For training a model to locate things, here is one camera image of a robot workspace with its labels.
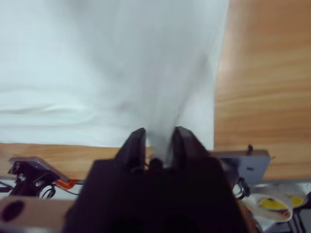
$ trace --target metal bracket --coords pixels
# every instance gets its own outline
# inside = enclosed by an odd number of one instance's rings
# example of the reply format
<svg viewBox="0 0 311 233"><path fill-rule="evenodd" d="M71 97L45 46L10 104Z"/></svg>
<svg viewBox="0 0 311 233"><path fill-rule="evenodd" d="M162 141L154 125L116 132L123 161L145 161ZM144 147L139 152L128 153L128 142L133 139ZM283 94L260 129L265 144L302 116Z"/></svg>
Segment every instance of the metal bracket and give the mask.
<svg viewBox="0 0 311 233"><path fill-rule="evenodd" d="M38 157L14 157L9 174L17 176L16 186L10 195L38 197L40 192L56 180L69 179Z"/></svg>

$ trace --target white tape roll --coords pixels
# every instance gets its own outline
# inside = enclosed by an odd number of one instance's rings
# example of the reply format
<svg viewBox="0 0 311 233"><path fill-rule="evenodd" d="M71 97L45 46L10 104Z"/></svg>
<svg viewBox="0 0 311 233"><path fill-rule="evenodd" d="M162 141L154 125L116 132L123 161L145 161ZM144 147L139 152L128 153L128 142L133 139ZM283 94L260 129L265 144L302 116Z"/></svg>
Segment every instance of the white tape roll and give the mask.
<svg viewBox="0 0 311 233"><path fill-rule="evenodd" d="M286 213L271 211L259 206L262 199L273 199L285 206ZM251 196L243 199L246 207L255 215L265 217L276 222L287 222L293 217L293 203L286 194L270 189L269 187L257 187L251 189Z"/></svg>

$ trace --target black wire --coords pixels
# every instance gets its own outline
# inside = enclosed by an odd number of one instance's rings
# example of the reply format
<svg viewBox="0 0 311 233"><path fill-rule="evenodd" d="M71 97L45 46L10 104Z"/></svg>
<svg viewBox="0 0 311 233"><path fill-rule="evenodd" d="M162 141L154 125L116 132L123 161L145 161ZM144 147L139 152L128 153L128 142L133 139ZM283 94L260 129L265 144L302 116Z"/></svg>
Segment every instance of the black wire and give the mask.
<svg viewBox="0 0 311 233"><path fill-rule="evenodd" d="M300 211L297 213L297 217L298 217L298 221L299 221L299 225L302 230L302 233L306 233L306 228L303 225L303 221L301 220Z"/></svg>
<svg viewBox="0 0 311 233"><path fill-rule="evenodd" d="M51 184L50 186L51 186L51 188L48 189L47 191L45 191L41 198L44 198L44 196L45 196L48 192L49 192L49 194L47 195L47 199L51 199L52 197L54 197L54 195L55 195L55 193L56 193L55 185L54 185L54 184Z"/></svg>
<svg viewBox="0 0 311 233"><path fill-rule="evenodd" d="M8 188L13 188L12 186L6 184L6 183L3 183L2 181L0 181L0 184L4 185L5 187L8 187Z"/></svg>
<svg viewBox="0 0 311 233"><path fill-rule="evenodd" d="M295 228L296 228L296 233L299 233L299 228L298 228L298 224L297 224L297 221L296 221L296 218L295 218L295 214L293 214L292 220L293 220L293 223L294 223Z"/></svg>
<svg viewBox="0 0 311 233"><path fill-rule="evenodd" d="M250 188L245 182L244 178L239 177L238 186L240 188L240 193L242 193L238 199L242 200L244 197L249 197L251 194Z"/></svg>
<svg viewBox="0 0 311 233"><path fill-rule="evenodd" d="M77 196L79 195L78 193L72 193L72 192L70 192L68 190L62 189L61 187L58 187L58 188L60 188L61 190L65 191L67 193L70 193L70 194L73 194L73 195L77 195Z"/></svg>

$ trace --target screw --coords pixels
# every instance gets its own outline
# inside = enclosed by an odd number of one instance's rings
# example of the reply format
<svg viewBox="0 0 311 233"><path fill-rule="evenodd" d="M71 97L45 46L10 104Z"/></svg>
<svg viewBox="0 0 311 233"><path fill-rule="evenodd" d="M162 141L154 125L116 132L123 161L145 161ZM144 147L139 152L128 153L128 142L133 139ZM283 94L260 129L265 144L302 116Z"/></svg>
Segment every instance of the screw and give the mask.
<svg viewBox="0 0 311 233"><path fill-rule="evenodd" d="M20 174L18 175L18 178L20 179L20 181L24 181L24 180L26 179L26 177L24 176L23 173L20 173Z"/></svg>
<svg viewBox="0 0 311 233"><path fill-rule="evenodd" d="M41 185L43 185L44 184L44 181L37 181L36 183L35 183L35 186L36 187L40 187Z"/></svg>

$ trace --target cable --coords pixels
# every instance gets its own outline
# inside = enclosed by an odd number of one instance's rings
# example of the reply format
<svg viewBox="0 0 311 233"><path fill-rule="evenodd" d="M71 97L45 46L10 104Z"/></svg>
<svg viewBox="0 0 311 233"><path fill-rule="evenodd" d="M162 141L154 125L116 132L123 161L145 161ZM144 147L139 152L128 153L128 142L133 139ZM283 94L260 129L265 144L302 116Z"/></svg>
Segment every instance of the cable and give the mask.
<svg viewBox="0 0 311 233"><path fill-rule="evenodd" d="M65 191L65 192L67 192L67 193L70 193L70 194L73 194L73 195L77 195L77 196L79 195L78 193L72 193L72 192L70 192L70 191L68 191L68 190L65 190L65 189L59 187L59 186L57 186L57 187L58 187L59 189Z"/></svg>
<svg viewBox="0 0 311 233"><path fill-rule="evenodd" d="M0 184L4 185L5 187L8 187L8 188L13 188L12 186L6 184L6 183L3 183L2 181L0 181Z"/></svg>
<svg viewBox="0 0 311 233"><path fill-rule="evenodd" d="M245 182L244 178L240 177L238 180L238 186L240 188L241 196L238 197L238 199L242 200L244 197L249 197L251 194L250 188Z"/></svg>
<svg viewBox="0 0 311 233"><path fill-rule="evenodd" d="M48 192L49 192L49 194L47 195L47 199L51 199L52 197L54 197L54 195L55 195L55 193L56 193L55 185L54 185L54 184L51 184L50 186L51 186L51 188L48 189L47 191L45 191L41 198L44 198L44 196L45 196Z"/></svg>

